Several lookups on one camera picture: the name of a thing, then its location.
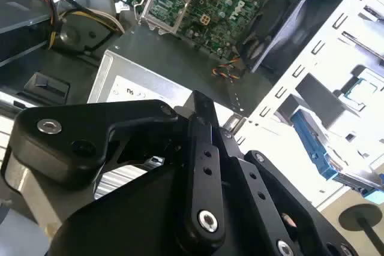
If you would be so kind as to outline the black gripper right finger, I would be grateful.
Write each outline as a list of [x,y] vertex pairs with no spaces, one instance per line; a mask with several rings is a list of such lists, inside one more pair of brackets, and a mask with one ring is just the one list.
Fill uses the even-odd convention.
[[264,156],[243,154],[233,135],[217,131],[221,166],[243,196],[269,255],[356,255],[352,245]]

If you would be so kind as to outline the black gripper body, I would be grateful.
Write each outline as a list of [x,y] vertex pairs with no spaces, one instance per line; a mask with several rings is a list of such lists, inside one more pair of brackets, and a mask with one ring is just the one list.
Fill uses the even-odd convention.
[[240,214],[220,165],[156,168],[71,215],[49,255],[271,255],[263,225]]

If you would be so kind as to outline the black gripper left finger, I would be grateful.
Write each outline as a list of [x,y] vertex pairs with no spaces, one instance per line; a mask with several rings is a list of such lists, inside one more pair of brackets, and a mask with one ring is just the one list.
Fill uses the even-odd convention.
[[58,232],[81,208],[156,168],[220,165],[214,103],[198,91],[190,98],[189,118],[160,100],[26,109],[15,119],[2,176],[37,222]]

